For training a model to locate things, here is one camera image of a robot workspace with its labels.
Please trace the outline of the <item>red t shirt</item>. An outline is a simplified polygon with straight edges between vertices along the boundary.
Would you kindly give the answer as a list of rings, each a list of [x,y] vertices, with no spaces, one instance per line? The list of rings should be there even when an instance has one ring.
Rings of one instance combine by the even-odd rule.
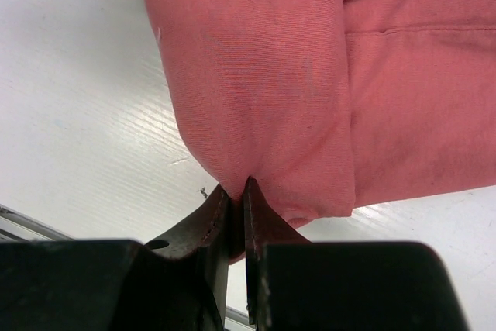
[[[144,0],[181,137],[295,227],[495,183],[495,0]]]

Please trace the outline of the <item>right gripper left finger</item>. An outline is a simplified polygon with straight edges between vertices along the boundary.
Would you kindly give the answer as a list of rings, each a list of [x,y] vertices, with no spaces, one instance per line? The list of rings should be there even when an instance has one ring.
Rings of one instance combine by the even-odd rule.
[[[221,330],[229,249],[221,188],[146,244],[1,245],[3,330]]]

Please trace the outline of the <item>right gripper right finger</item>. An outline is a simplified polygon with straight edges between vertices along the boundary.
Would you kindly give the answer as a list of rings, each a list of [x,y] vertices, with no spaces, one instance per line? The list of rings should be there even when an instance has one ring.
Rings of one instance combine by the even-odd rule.
[[[313,243],[249,179],[243,192],[249,319],[258,330],[466,330],[437,253],[412,241]]]

